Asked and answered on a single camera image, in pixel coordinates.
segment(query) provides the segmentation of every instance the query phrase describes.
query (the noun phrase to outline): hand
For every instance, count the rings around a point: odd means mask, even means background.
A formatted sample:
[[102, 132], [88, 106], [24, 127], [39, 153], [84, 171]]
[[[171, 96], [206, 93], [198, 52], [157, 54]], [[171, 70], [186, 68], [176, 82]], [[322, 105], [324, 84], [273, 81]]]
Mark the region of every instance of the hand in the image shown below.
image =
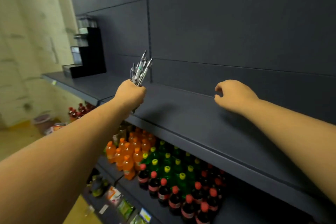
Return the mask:
[[146, 95], [145, 87], [138, 87], [131, 80], [126, 80], [117, 89], [114, 99], [117, 99], [130, 112], [144, 102]]
[[246, 105], [250, 104], [251, 101], [259, 99], [249, 86], [235, 80], [220, 82], [217, 84], [215, 91], [223, 94], [222, 97], [215, 95], [215, 102], [219, 106], [238, 114], [242, 114]]

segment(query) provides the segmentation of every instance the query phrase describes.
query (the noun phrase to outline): green soda bottle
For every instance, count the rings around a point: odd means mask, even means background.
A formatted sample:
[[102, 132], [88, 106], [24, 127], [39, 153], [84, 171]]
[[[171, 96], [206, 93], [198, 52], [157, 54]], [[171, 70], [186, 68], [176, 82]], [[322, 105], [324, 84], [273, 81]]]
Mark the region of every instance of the green soda bottle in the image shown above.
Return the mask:
[[176, 182], [179, 180], [180, 173], [183, 172], [183, 168], [181, 165], [181, 160], [177, 159], [175, 160], [175, 166], [173, 166], [173, 173], [174, 173], [174, 179]]
[[166, 157], [165, 159], [163, 160], [163, 165], [166, 167], [166, 166], [169, 166], [171, 167], [171, 159], [170, 159], [170, 153], [166, 153]]
[[153, 159], [159, 159], [159, 155], [156, 152], [156, 147], [152, 147], [150, 149], [150, 155], [149, 155], [149, 159], [152, 161]]
[[188, 171], [185, 175], [187, 176], [188, 188], [193, 188], [195, 186], [195, 181], [196, 181], [195, 173], [194, 173], [194, 167], [193, 166], [188, 166]]
[[172, 155], [173, 155], [174, 160], [181, 159], [181, 150], [177, 146], [174, 146], [174, 150], [173, 150]]
[[159, 146], [159, 157], [161, 160], [164, 160], [166, 152], [167, 152], [166, 142], [161, 140]]
[[192, 165], [193, 162], [193, 157], [191, 156], [191, 154], [189, 152], [185, 153], [185, 157], [184, 157], [184, 164], [187, 166]]
[[177, 182], [177, 186], [182, 194], [182, 198], [186, 199], [187, 195], [187, 184], [186, 184], [186, 174], [185, 173], [180, 173], [179, 174], [179, 179]]
[[149, 168], [151, 166], [151, 159], [148, 156], [148, 153], [144, 153], [142, 155], [141, 164], [146, 164], [146, 167]]
[[157, 159], [152, 160], [151, 172], [155, 171], [157, 173], [157, 178], [161, 178], [161, 172], [159, 167], [159, 161]]
[[173, 180], [172, 180], [172, 177], [171, 177], [171, 173], [170, 173], [170, 167], [169, 166], [166, 166], [165, 168], [164, 168], [164, 173], [163, 173], [163, 175], [162, 175], [162, 178], [166, 178], [166, 180], [167, 180], [167, 185], [169, 186], [169, 187], [172, 187], [173, 185]]
[[201, 161], [199, 160], [199, 158], [195, 158], [194, 164], [192, 165], [194, 167], [194, 173], [196, 175], [196, 177], [201, 176]]

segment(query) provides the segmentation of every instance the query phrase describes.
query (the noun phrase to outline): bundle of pens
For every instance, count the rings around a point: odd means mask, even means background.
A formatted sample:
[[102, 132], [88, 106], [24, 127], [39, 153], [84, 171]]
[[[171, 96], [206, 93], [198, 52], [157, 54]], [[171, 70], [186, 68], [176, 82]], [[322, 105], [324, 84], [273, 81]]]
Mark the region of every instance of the bundle of pens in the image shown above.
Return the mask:
[[148, 60], [146, 58], [146, 52], [147, 51], [143, 53], [140, 62], [138, 62], [136, 66], [133, 63], [133, 66], [130, 71], [130, 77], [131, 77], [130, 79], [136, 86], [141, 86], [142, 82], [144, 81], [146, 77], [148, 69], [152, 65], [153, 58]]

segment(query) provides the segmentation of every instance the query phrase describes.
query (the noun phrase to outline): floor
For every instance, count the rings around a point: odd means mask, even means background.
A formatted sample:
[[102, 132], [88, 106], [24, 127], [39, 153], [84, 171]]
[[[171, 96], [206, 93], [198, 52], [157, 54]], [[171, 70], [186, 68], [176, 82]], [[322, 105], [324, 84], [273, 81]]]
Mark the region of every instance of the floor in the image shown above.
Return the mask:
[[[29, 124], [0, 130], [0, 161], [42, 136]], [[88, 211], [88, 204], [79, 196], [63, 224], [102, 224], [97, 216]]]

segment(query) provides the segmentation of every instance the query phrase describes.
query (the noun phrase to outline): forearm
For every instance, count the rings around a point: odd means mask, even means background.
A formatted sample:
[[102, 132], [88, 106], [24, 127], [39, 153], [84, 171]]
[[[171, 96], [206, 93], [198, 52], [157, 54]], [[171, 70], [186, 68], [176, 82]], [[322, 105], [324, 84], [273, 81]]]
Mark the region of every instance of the forearm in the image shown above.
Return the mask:
[[241, 113], [336, 204], [336, 126], [263, 100]]
[[127, 112], [113, 99], [0, 162], [0, 222], [62, 223]]

